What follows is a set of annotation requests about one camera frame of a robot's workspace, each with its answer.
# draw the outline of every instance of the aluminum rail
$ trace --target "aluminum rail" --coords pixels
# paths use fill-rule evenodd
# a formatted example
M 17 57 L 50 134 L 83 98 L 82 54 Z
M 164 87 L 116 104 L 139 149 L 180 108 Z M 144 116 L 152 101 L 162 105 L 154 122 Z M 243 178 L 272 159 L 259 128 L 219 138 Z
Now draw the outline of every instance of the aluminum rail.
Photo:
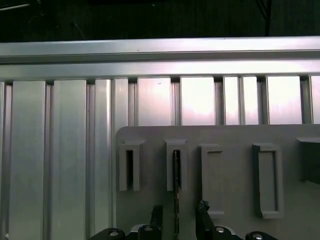
M 0 43 L 0 63 L 314 59 L 319 50 L 319 36 L 23 42 Z

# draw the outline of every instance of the silver metal frame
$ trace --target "silver metal frame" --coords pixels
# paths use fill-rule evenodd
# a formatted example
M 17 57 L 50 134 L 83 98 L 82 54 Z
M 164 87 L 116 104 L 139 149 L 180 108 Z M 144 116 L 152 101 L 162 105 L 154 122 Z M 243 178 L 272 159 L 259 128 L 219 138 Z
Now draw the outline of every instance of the silver metal frame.
M 320 37 L 1 43 L 0 63 L 0 81 L 5 82 L 181 75 L 316 75 L 320 73 Z
M 0 237 L 116 226 L 122 127 L 320 123 L 319 74 L 317 36 L 0 43 Z

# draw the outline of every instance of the vertical aluminum slat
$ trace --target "vertical aluminum slat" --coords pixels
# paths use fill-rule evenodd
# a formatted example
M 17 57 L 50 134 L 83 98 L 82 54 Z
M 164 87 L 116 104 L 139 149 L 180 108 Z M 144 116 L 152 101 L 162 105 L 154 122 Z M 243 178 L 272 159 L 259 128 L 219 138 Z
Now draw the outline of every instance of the vertical aluminum slat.
M 114 144 L 116 134 L 122 127 L 128 126 L 128 79 L 116 78 L 112 82 L 112 226 L 117 225 L 117 199 L 116 199 L 116 152 Z
M 302 124 L 300 78 L 268 76 L 263 85 L 267 124 Z
M 137 83 L 130 82 L 128 83 L 128 126 L 137 125 Z
M 112 81 L 95 81 L 94 233 L 112 226 Z
M 215 125 L 214 78 L 181 77 L 181 125 Z
M 54 82 L 51 239 L 86 237 L 86 81 Z
M 43 224 L 44 81 L 13 82 L 9 237 L 41 240 Z
M 12 125 L 12 85 L 4 85 L 3 111 L 3 149 L 1 165 L 1 237 L 9 232 L 9 204 L 10 204 L 10 156 L 11 156 L 11 125 Z
M 5 83 L 4 82 L 0 82 L 0 173 L 3 172 L 3 156 L 4 156 L 4 149 L 3 149 L 3 139 L 4 139 L 4 124 L 5 124 L 5 104 L 6 104 L 6 100 L 5 100 Z M 2 186 L 2 179 L 3 177 L 0 177 L 0 186 Z M 2 200 L 2 196 L 1 196 L 1 192 L 0 192 L 0 206 L 3 205 L 3 203 L 1 202 Z
M 144 78 L 137 80 L 138 87 L 138 125 L 170 126 L 171 80 L 169 77 Z
M 245 76 L 239 80 L 241 124 L 258 125 L 258 86 L 255 76 Z
M 223 111 L 225 125 L 240 124 L 238 77 L 223 78 Z
M 312 123 L 320 124 L 320 76 L 310 77 Z

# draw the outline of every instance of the metal panel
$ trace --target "metal panel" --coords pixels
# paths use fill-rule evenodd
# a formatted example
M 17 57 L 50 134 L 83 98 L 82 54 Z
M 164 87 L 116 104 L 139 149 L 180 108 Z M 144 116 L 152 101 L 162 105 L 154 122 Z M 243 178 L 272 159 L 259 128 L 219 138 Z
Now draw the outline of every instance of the metal panel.
M 214 78 L 181 77 L 181 125 L 215 125 Z
M 86 236 L 86 81 L 55 81 L 51 239 Z
M 116 173 L 116 134 L 122 127 L 128 126 L 128 79 L 116 78 L 112 83 L 112 172 Z M 112 226 L 117 225 L 117 176 L 112 174 Z
M 5 83 L 4 82 L 0 82 L 0 173 L 2 174 L 3 172 L 3 156 L 4 156 L 4 124 L 5 124 L 5 104 L 6 104 L 6 94 L 5 94 Z M 0 186 L 2 186 L 2 181 L 3 178 L 0 177 Z
M 170 126 L 171 80 L 164 78 L 138 78 L 138 125 Z
M 112 81 L 95 81 L 94 233 L 112 226 Z
M 72 42 L 0 43 L 3 56 L 319 50 L 320 37 L 179 38 Z
M 1 236 L 9 234 L 10 204 L 10 156 L 11 156 L 11 125 L 12 125 L 12 85 L 4 85 L 4 116 L 3 116 L 3 149 L 1 165 Z
M 138 124 L 138 84 L 136 82 L 128 83 L 128 126 Z
M 246 76 L 239 79 L 241 124 L 259 124 L 258 88 L 255 76 Z
M 41 240 L 45 152 L 44 81 L 13 82 L 9 234 Z
M 265 82 L 268 124 L 301 124 L 302 106 L 298 76 L 268 76 Z
M 83 64 L 0 65 L 0 81 L 15 79 L 103 78 L 181 75 L 312 75 L 320 72 L 320 60 L 139 61 Z
M 239 89 L 236 76 L 223 78 L 223 111 L 225 125 L 240 124 Z
M 320 124 L 320 76 L 310 77 L 312 123 Z

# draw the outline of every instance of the dark background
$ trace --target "dark background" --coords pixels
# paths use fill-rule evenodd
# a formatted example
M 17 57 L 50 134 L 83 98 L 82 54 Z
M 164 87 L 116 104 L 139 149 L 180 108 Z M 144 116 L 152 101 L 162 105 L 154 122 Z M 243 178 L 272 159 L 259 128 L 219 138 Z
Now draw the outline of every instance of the dark background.
M 0 11 L 0 42 L 265 35 L 255 0 L 41 0 L 40 7 L 36 1 Z M 319 35 L 319 13 L 320 0 L 273 0 L 269 35 Z

